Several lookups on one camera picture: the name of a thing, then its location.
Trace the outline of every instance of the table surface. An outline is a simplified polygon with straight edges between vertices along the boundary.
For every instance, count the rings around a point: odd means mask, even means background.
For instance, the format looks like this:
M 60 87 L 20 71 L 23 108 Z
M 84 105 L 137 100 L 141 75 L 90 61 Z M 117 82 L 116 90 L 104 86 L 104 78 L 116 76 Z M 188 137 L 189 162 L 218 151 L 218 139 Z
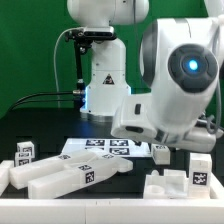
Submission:
M 68 138 L 111 139 L 110 130 L 111 123 L 83 120 L 74 109 L 16 109 L 0 119 L 0 161 L 14 160 L 18 142 L 32 141 L 35 145 L 35 159 L 40 160 L 59 155 Z M 117 173 L 106 181 L 61 198 L 142 198 L 145 175 L 154 169 L 160 174 L 163 174 L 165 168 L 187 171 L 189 152 L 171 152 L 171 163 L 168 166 L 155 165 L 152 158 L 128 159 L 133 161 L 132 171 Z M 16 190 L 11 185 L 2 195 L 2 198 L 27 197 L 27 188 Z

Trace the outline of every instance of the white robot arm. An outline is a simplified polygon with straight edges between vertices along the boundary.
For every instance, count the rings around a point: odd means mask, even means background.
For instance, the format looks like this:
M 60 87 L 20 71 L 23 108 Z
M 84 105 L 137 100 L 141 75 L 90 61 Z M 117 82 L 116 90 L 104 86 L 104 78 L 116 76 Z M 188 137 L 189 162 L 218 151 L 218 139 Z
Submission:
M 108 27 L 133 24 L 134 0 L 68 0 L 71 17 L 82 26 Z M 136 1 L 136 22 L 148 14 L 148 0 Z
M 219 27 L 214 18 L 159 19 L 149 26 L 140 67 L 151 93 L 125 98 L 114 117 L 113 136 L 211 151 L 216 135 L 196 123 L 218 84 Z
M 92 78 L 86 87 L 85 105 L 80 109 L 81 117 L 100 122 L 112 121 L 117 107 L 125 96 L 130 95 L 131 89 L 125 80 L 126 47 L 118 38 L 110 39 L 116 37 L 110 25 L 142 21 L 147 16 L 149 2 L 68 0 L 67 5 L 71 17 L 83 26 L 78 35 L 93 41 Z
M 224 14 L 224 0 L 204 0 L 210 17 L 217 17 Z

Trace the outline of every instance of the black cable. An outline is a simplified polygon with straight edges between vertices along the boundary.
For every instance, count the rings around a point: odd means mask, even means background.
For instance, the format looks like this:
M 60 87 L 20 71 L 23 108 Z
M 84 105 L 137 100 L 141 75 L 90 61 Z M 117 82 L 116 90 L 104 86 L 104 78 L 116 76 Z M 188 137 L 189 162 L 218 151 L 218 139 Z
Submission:
M 221 102 L 221 90 L 220 90 L 220 82 L 218 81 L 216 86 L 216 123 L 214 128 L 211 128 L 212 120 L 215 118 L 213 115 L 207 118 L 207 131 L 209 134 L 216 134 L 218 131 L 220 124 L 221 124 L 221 118 L 222 118 L 222 102 Z
M 203 127 L 203 128 L 207 128 L 207 120 L 202 120 L 202 119 L 198 119 L 197 120 L 197 123 L 196 123 L 196 127 Z M 210 123 L 210 127 L 211 128 L 215 128 L 215 123 L 213 123 L 213 122 L 211 122 Z M 224 127 L 222 127 L 222 126 L 219 126 L 219 129 L 220 130 L 222 130 L 222 131 L 224 131 Z
M 40 92 L 40 93 L 35 93 L 35 94 L 31 94 L 25 97 L 22 97 L 21 99 L 17 100 L 15 103 L 13 103 L 7 112 L 13 110 L 13 108 L 17 107 L 20 104 L 23 103 L 31 103 L 31 101 L 26 101 L 27 99 L 30 98 L 35 98 L 35 97 L 40 97 L 40 96 L 59 96 L 59 95 L 73 95 L 72 91 L 65 91 L 65 92 Z M 47 100 L 41 100 L 41 101 L 33 101 L 33 102 L 49 102 Z
M 67 99 L 67 100 L 27 100 L 27 101 L 23 101 L 23 102 L 18 102 L 18 103 L 14 103 L 7 111 L 10 112 L 12 111 L 15 107 L 18 107 L 22 104 L 26 104 L 26 103 L 49 103 L 49 102 L 58 102 L 58 101 L 61 101 L 61 102 L 74 102 L 74 100 L 76 99 Z
M 61 95 L 73 95 L 72 91 L 65 91 L 65 92 L 40 92 L 31 94 L 25 97 L 22 97 L 21 99 L 17 100 L 14 104 L 23 102 L 27 99 L 33 98 L 33 97 L 39 97 L 39 96 L 61 96 Z

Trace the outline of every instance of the cable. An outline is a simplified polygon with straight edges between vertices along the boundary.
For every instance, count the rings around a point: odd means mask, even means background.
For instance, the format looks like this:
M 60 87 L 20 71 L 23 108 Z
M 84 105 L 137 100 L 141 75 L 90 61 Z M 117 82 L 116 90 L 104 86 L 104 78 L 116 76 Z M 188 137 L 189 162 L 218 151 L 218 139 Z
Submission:
M 207 131 L 209 134 L 216 134 L 221 124 L 221 116 L 222 116 L 222 102 L 221 102 L 221 91 L 220 91 L 220 82 L 218 80 L 216 86 L 216 123 L 214 129 L 211 128 L 212 120 L 214 120 L 214 116 L 211 115 L 207 118 Z
M 57 63 L 56 63 L 56 57 L 57 57 L 57 50 L 58 50 L 58 45 L 60 43 L 60 40 L 62 38 L 62 36 L 66 33 L 66 32 L 71 32 L 72 30 L 76 30 L 76 29 L 80 29 L 81 27 L 79 28 L 70 28 L 70 29 L 67 29 L 65 31 L 63 31 L 60 36 L 58 37 L 57 41 L 56 41 L 56 44 L 55 44 L 55 47 L 54 47 L 54 78 L 55 78 L 55 84 L 56 84 L 56 91 L 57 92 L 60 92 L 60 87 L 59 87 L 59 82 L 58 82 L 58 73 L 57 73 Z M 58 96 L 58 108 L 61 107 L 61 104 L 60 104 L 60 96 Z
M 23 104 L 29 101 L 26 101 L 27 99 L 34 98 L 34 97 L 40 97 L 40 96 L 59 96 L 59 95 L 73 95 L 72 91 L 67 92 L 41 92 L 41 93 L 35 93 L 31 94 L 25 97 L 22 97 L 21 99 L 17 100 L 15 103 L 13 103 L 10 108 L 8 109 L 8 112 L 11 111 L 16 105 Z
M 19 103 L 15 103 L 15 104 L 13 104 L 9 109 L 8 109 L 8 111 L 7 111 L 7 113 L 8 112 L 10 112 L 10 111 L 12 111 L 13 109 L 15 109 L 15 107 L 18 107 L 18 106 L 20 106 L 20 105 L 22 105 L 22 104 L 27 104 L 27 103 L 49 103 L 49 102 L 58 102 L 58 101 L 63 101 L 63 102 L 74 102 L 74 100 L 75 99 L 67 99 L 67 100 L 58 100 L 58 99 L 56 99 L 56 100 L 27 100 L 27 101 L 23 101 L 23 102 L 19 102 Z
M 67 92 L 41 92 L 41 93 L 35 93 L 31 94 L 25 97 L 22 97 L 21 99 L 17 100 L 16 103 L 25 101 L 27 99 L 33 98 L 33 97 L 39 97 L 39 96 L 55 96 L 55 95 L 73 95 L 72 91 L 67 91 Z
M 197 123 L 196 123 L 196 127 L 204 127 L 204 128 L 206 128 L 207 127 L 207 123 L 208 123 L 207 119 L 206 120 L 198 119 Z M 210 126 L 211 126 L 211 128 L 214 128 L 215 124 L 213 122 L 211 122 Z

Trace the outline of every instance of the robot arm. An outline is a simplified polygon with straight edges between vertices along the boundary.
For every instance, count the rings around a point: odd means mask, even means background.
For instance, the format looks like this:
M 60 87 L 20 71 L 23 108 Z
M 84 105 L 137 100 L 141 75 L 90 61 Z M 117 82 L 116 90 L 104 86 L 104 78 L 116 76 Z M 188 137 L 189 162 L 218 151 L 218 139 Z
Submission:
M 71 17 L 82 26 L 108 27 L 133 24 L 134 0 L 68 0 Z M 136 1 L 136 22 L 145 19 L 149 10 L 148 0 Z
M 159 19 L 150 25 L 142 39 L 140 67 L 151 93 L 125 98 L 112 135 L 211 151 L 216 135 L 196 123 L 218 84 L 218 32 L 214 18 Z

